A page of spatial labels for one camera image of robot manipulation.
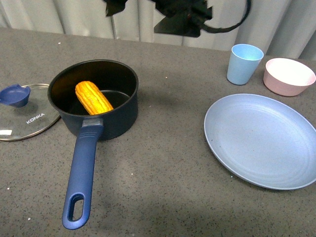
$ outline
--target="cooked corn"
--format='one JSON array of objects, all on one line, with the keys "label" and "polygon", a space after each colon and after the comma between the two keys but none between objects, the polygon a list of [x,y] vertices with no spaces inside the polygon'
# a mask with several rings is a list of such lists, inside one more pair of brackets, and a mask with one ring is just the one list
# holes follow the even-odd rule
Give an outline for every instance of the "cooked corn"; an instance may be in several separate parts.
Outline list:
[{"label": "cooked corn", "polygon": [[108,99],[90,81],[78,83],[76,85],[76,95],[90,115],[102,114],[113,109]]}]

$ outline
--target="navy blue saucepan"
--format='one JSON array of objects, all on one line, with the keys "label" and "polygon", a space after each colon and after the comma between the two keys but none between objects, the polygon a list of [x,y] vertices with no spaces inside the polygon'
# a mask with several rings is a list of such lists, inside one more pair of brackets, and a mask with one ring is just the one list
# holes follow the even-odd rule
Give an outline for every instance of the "navy blue saucepan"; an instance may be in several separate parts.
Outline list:
[{"label": "navy blue saucepan", "polygon": [[[93,116],[87,113],[75,94],[75,86],[84,80],[97,85],[112,104],[112,111]],[[137,90],[136,73],[129,66],[112,60],[75,64],[50,83],[50,103],[66,127],[77,136],[62,215],[65,228],[75,230],[88,221],[97,141],[120,136],[134,124],[138,114]],[[78,200],[83,200],[82,215],[74,220]]]}]

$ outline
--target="white curtain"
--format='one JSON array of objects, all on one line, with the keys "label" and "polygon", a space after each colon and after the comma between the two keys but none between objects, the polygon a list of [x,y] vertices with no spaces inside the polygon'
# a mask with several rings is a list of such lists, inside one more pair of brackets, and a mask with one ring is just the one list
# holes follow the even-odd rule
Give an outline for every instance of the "white curtain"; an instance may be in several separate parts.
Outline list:
[{"label": "white curtain", "polygon": [[[208,0],[213,19],[229,27],[245,11],[245,0]],[[249,43],[277,57],[316,60],[316,0],[252,0],[252,11],[237,29],[224,34],[201,32],[199,38],[155,34],[164,17],[149,0],[128,0],[125,10],[105,16],[102,0],[0,0],[0,26],[69,35],[230,50]]]}]

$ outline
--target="light blue cup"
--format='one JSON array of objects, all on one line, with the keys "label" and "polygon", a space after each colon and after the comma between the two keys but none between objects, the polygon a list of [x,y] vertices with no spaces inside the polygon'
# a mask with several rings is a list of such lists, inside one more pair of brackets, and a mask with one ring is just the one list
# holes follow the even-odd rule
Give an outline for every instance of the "light blue cup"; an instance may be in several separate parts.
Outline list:
[{"label": "light blue cup", "polygon": [[249,44],[236,44],[232,47],[227,79],[236,85],[244,85],[258,67],[264,53]]}]

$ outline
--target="gray countertop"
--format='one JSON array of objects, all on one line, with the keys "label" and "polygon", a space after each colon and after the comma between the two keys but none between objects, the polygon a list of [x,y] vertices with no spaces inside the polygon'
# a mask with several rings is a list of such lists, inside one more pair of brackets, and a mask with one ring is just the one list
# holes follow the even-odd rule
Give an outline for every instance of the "gray countertop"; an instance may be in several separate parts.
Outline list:
[{"label": "gray countertop", "polygon": [[[62,120],[0,142],[2,237],[316,236],[316,184],[275,191],[232,175],[211,152],[204,116],[236,93],[279,100],[316,126],[316,85],[282,97],[263,84],[229,83],[229,52],[0,28],[0,88],[47,83],[66,67],[111,59],[139,77],[139,114],[125,134],[97,145],[90,219],[75,231],[61,216],[76,137]],[[315,61],[302,61],[314,72]]]}]

